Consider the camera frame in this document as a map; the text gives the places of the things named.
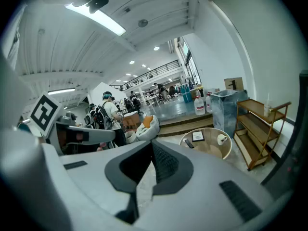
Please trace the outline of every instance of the staircase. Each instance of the staircase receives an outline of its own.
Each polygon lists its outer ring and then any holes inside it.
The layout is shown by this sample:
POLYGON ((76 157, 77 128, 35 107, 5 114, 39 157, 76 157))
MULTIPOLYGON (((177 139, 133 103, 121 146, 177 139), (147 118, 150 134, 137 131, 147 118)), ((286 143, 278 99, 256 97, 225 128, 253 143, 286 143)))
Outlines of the staircase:
POLYGON ((204 115, 185 115, 160 122, 159 137, 167 137, 188 133, 197 128, 213 128, 211 113, 204 115))

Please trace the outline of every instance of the fluorescent light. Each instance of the fluorescent light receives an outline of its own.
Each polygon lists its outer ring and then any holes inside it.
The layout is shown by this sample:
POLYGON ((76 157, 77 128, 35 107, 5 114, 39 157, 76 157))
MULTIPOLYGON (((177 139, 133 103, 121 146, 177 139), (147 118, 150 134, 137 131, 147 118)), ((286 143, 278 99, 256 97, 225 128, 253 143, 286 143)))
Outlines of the fluorescent light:
POLYGON ((97 23, 103 25, 104 27, 108 28, 119 36, 125 33, 125 29, 123 27, 121 27, 117 22, 115 22, 113 19, 111 19, 109 16, 107 16, 100 10, 96 11, 95 13, 90 13, 89 8, 86 5, 74 7, 72 4, 67 5, 66 8, 79 14, 82 14, 93 21, 96 21, 97 23))
POLYGON ((75 88, 68 88, 68 89, 62 89, 62 90, 53 90, 53 91, 49 91, 48 94, 49 95, 54 95, 54 94, 64 93, 64 92, 69 92, 69 91, 75 91, 75 88))

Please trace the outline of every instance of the white bottle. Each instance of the white bottle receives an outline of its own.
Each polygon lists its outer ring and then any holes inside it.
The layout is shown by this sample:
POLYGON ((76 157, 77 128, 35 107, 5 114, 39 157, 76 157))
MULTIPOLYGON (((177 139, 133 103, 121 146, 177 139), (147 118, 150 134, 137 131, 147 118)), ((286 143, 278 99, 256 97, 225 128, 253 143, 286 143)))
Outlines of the white bottle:
POLYGON ((206 102, 206 111, 209 113, 212 113, 212 106, 211 106, 211 98, 210 95, 207 95, 205 98, 205 102, 206 102))
POLYGON ((200 97, 197 97, 194 100, 194 111, 197 116, 201 116, 205 114, 205 107, 202 99, 200 97))

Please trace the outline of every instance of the balcony railing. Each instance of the balcony railing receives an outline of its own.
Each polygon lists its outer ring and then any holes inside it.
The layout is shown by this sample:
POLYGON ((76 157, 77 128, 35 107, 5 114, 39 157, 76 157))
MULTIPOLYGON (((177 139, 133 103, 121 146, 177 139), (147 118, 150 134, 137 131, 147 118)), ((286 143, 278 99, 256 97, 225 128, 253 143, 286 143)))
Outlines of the balcony railing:
POLYGON ((165 64, 165 65, 162 65, 156 69, 153 69, 143 75, 140 75, 132 80, 130 80, 129 82, 125 83, 123 86, 116 86, 116 85, 110 85, 111 87, 113 88, 116 88, 116 89, 119 89, 119 90, 127 90, 135 85, 138 85, 144 81, 147 81, 155 76, 158 76, 158 75, 161 75, 165 72, 168 72, 168 71, 171 71, 171 70, 174 70, 174 69, 177 69, 179 68, 180 65, 179 65, 179 62, 178 60, 175 60, 173 62, 170 62, 168 64, 165 64))

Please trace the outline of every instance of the orange cushion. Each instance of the orange cushion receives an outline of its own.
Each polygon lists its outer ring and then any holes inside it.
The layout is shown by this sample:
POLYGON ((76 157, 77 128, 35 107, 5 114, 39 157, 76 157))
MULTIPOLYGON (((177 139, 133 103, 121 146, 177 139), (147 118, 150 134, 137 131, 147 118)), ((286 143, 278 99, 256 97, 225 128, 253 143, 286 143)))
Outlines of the orange cushion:
POLYGON ((150 128, 150 123, 153 120, 153 116, 146 116, 143 120, 143 124, 145 128, 150 128))

